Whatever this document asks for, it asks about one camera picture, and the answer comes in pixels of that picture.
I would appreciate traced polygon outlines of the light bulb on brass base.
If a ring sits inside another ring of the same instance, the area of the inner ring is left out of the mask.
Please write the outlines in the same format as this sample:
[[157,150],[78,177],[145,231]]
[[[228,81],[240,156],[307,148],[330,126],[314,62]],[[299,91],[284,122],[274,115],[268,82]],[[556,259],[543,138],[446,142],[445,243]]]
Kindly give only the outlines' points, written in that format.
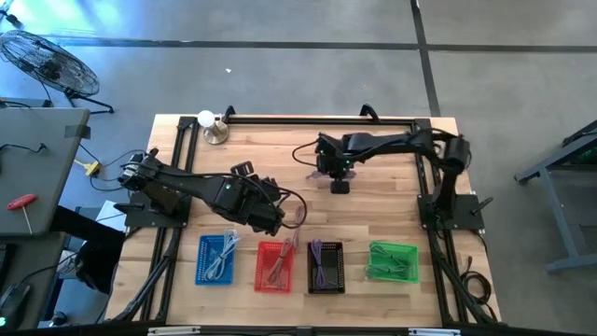
[[197,115],[197,120],[202,127],[202,134],[205,141],[210,145],[220,145],[227,141],[229,136],[229,127],[210,110],[202,110]]

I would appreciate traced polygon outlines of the black computer mouse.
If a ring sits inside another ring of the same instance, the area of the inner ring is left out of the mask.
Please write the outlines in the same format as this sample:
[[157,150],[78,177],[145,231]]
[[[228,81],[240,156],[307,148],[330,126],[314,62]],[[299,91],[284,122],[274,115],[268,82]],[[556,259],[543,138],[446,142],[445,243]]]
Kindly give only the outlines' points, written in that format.
[[15,330],[24,318],[31,285],[25,282],[13,284],[0,297],[0,330]]

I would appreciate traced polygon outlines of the black floor fan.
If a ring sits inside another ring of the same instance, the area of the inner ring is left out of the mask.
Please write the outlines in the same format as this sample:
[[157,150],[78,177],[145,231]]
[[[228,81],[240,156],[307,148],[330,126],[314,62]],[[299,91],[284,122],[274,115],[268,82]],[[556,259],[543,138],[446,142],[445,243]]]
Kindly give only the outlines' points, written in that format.
[[46,38],[10,30],[0,34],[0,52],[44,88],[60,91],[72,107],[75,100],[84,100],[104,108],[92,111],[92,115],[115,113],[112,105],[92,99],[100,90],[97,75],[78,57]]

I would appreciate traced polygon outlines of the green plastic basket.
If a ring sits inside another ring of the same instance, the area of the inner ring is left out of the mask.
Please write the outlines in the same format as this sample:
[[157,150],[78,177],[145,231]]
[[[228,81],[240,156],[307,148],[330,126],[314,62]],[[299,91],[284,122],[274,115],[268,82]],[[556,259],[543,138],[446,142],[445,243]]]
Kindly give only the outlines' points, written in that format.
[[365,273],[369,279],[418,284],[420,275],[418,247],[373,241],[369,244],[369,259]]

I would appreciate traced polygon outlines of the grey-blue metal stand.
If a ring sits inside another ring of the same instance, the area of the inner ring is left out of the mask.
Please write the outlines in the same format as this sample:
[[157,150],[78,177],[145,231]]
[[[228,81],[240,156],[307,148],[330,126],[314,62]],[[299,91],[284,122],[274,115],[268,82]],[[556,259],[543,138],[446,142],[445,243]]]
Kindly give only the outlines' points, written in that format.
[[597,266],[597,119],[514,174],[520,185],[535,178],[544,186],[566,251],[565,257],[548,263],[546,271]]

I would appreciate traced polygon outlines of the silver metal bracket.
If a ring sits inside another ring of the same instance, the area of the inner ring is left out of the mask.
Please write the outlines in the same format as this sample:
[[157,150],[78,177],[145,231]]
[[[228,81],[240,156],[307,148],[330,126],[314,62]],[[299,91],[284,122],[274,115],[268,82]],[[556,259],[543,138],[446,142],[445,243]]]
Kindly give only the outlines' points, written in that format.
[[149,328],[146,336],[195,336],[201,334],[201,327],[170,326]]
[[459,329],[411,328],[408,336],[462,336]]

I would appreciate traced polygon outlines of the black chair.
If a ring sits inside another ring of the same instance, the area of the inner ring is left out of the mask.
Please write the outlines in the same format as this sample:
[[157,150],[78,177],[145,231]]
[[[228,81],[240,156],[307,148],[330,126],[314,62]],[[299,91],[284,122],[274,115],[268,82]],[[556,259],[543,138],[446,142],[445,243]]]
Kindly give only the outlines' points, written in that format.
[[76,256],[76,277],[88,287],[110,294],[125,233],[60,205],[54,212],[50,230],[67,233],[85,242]]

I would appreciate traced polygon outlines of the blue plastic basket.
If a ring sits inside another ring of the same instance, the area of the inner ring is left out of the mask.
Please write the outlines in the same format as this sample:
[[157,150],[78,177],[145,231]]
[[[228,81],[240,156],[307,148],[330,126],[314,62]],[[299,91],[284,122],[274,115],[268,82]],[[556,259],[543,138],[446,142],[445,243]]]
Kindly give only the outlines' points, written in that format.
[[234,256],[240,237],[236,231],[200,238],[195,284],[229,286],[233,282]]

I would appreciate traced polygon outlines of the black plastic basket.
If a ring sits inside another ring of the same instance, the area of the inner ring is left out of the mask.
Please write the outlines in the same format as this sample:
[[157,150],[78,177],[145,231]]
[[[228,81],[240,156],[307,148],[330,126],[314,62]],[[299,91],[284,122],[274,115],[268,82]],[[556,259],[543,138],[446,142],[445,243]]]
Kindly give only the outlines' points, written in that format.
[[307,251],[308,293],[344,294],[346,286],[342,243],[311,240]]

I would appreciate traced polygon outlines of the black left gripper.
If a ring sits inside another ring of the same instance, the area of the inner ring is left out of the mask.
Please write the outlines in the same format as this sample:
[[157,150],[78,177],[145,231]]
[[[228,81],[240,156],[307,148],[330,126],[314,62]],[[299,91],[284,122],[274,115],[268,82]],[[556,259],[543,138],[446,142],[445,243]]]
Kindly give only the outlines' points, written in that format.
[[255,169],[251,161],[244,161],[232,166],[230,172],[235,175],[234,179],[242,187],[240,199],[234,204],[236,211],[241,211],[246,202],[250,200],[266,204],[276,210],[279,209],[276,202],[282,198],[280,187],[273,178],[254,178]]

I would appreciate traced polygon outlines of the grey desk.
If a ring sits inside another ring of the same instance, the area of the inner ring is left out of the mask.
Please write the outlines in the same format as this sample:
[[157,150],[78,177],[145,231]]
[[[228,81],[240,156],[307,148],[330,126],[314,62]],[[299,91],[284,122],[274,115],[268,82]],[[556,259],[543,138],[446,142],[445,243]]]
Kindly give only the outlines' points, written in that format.
[[[0,108],[0,236],[50,230],[80,140],[90,136],[85,108]],[[7,205],[25,194],[37,200],[23,212]]]

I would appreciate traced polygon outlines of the red-handled hex key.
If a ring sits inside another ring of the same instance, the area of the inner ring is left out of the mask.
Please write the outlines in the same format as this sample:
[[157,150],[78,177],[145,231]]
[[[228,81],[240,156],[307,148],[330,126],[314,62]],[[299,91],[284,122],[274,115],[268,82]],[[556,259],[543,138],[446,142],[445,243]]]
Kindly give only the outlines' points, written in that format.
[[20,198],[13,200],[12,202],[10,202],[7,205],[8,211],[16,211],[16,210],[20,209],[23,212],[25,222],[27,225],[27,229],[30,234],[33,233],[33,228],[32,228],[31,221],[29,219],[26,207],[36,200],[37,200],[37,196],[35,194],[25,194],[23,196],[20,196]]

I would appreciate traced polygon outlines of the red plastic basket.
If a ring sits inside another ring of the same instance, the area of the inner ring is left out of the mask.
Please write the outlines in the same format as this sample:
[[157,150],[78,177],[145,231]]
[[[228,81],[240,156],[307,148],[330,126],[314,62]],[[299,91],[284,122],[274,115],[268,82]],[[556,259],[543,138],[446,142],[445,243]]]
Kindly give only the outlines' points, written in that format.
[[288,240],[260,242],[254,291],[289,294],[292,291],[295,247]]

